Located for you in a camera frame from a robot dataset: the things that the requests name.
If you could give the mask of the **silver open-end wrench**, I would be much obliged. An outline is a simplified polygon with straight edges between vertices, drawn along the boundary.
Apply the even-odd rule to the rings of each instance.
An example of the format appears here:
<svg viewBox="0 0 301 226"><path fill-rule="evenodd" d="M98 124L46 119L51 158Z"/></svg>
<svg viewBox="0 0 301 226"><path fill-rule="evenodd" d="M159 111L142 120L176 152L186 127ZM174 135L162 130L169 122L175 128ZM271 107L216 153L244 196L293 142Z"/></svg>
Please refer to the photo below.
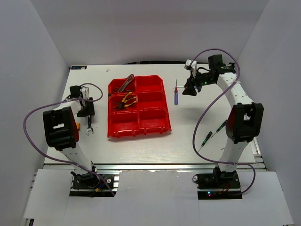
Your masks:
<svg viewBox="0 0 301 226"><path fill-rule="evenodd" d="M92 128L92 116L87 117L87 129L86 129L86 134L88 136L92 135L94 133L94 129Z"/></svg>

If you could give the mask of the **yellow handled pliers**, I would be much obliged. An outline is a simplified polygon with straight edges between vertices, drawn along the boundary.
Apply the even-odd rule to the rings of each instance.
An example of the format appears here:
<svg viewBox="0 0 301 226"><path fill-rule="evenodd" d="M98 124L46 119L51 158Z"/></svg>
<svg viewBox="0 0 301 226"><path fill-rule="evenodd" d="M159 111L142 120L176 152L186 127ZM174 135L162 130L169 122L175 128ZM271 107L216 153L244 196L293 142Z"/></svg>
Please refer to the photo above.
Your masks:
<svg viewBox="0 0 301 226"><path fill-rule="evenodd" d="M115 103L115 104L118 104L114 109L115 110L120 110L120 109L123 109L123 108L125 108L126 107L126 102L127 102L127 97L129 96L129 95L131 95L132 94L132 92L130 91L130 92L128 92L124 97L123 97L123 99L122 99L122 101L120 102L120 103Z"/></svg>
<svg viewBox="0 0 301 226"><path fill-rule="evenodd" d="M128 107L136 104L137 100L136 100L136 96L133 96L133 97L127 97L127 102L126 102L126 107L123 108L123 109L127 109Z"/></svg>

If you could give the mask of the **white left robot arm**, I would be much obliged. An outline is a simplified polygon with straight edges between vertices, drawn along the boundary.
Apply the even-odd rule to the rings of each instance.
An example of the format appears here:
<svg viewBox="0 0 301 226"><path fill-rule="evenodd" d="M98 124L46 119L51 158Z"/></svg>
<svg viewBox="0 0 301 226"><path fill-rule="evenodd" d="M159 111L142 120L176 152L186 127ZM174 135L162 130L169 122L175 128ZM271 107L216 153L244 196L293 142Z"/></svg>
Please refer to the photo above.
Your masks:
<svg viewBox="0 0 301 226"><path fill-rule="evenodd" d="M96 172L94 164L86 157L78 144L79 129L75 117L87 118L86 134L92 134L94 132L92 117L95 115L92 101L93 98L89 96L88 87L84 85L71 86L67 102L43 113L44 131L48 146L62 153L68 161L76 163L74 175L85 174L83 182L90 188L99 184L99 176L94 173Z"/></svg>

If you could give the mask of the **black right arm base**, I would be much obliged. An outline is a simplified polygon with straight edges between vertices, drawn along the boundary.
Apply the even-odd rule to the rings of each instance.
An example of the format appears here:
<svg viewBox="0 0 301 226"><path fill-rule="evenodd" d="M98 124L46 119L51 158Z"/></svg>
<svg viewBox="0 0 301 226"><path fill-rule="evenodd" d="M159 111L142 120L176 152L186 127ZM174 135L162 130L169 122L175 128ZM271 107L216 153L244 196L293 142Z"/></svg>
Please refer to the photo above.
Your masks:
<svg viewBox="0 0 301 226"><path fill-rule="evenodd" d="M197 185L198 200L242 199L241 185L236 171L199 173L192 177Z"/></svg>

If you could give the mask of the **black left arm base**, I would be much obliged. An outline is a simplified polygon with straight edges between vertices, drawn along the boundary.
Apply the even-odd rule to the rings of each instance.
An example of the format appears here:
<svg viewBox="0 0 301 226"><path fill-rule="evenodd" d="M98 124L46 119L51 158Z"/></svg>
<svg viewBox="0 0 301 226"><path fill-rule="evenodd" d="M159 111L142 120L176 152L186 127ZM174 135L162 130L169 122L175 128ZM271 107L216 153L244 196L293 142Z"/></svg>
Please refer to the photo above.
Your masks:
<svg viewBox="0 0 301 226"><path fill-rule="evenodd" d="M104 181L95 175L88 173L76 175L73 171L71 174L70 197L113 197L117 192L116 175L114 174L100 174L114 194L111 193Z"/></svg>

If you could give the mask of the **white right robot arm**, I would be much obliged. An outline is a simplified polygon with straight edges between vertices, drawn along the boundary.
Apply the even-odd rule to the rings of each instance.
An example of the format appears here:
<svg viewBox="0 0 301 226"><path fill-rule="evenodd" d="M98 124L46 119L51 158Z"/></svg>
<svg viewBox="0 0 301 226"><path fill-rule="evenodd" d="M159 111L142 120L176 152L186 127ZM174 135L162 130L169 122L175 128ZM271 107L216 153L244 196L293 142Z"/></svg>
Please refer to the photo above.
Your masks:
<svg viewBox="0 0 301 226"><path fill-rule="evenodd" d="M190 77L182 93L196 96L203 86L217 84L231 106L225 125L227 143L216 163L220 171L212 176L213 184L222 188L230 181L228 174L236 171L243 150L259 135L264 108L246 94L237 80L238 67L234 63L225 64L222 55L218 54L208 57L208 66L208 72L201 73L196 61L186 61L184 68L190 71Z"/></svg>

